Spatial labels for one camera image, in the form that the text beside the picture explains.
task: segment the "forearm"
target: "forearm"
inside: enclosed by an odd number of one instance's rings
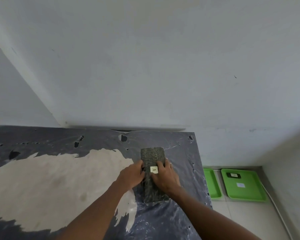
[[[250,231],[204,206],[177,187],[170,197],[180,206],[202,239],[260,240]]]
[[[119,182],[113,182],[102,196],[67,226],[57,240],[103,239],[124,193]]]

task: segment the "floor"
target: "floor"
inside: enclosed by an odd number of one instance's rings
[[[243,202],[230,199],[225,191],[221,173],[215,171],[219,186],[222,189],[222,198],[212,200],[212,207],[217,212],[232,219],[245,227],[262,240],[289,240],[284,226],[271,201]]]

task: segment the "green plastic tray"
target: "green plastic tray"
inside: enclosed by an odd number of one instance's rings
[[[239,169],[221,169],[221,174],[228,197],[237,200],[267,200],[266,193],[256,172]]]
[[[216,175],[212,168],[204,168],[204,176],[206,177],[207,186],[209,190],[210,198],[218,199],[222,197],[222,193],[216,179]]]

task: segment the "hand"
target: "hand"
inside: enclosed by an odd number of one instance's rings
[[[143,161],[139,160],[121,170],[116,181],[124,193],[138,185],[144,179],[145,173],[144,171],[141,172],[142,165]]]
[[[180,188],[178,174],[173,170],[172,164],[166,158],[165,167],[162,162],[157,161],[158,173],[151,173],[152,179],[156,186],[167,195],[173,193],[174,190]]]

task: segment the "label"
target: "label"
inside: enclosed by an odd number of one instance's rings
[[[240,188],[245,188],[246,186],[243,183],[237,183],[237,186]]]
[[[150,167],[150,172],[151,173],[158,173],[158,167],[157,166]]]

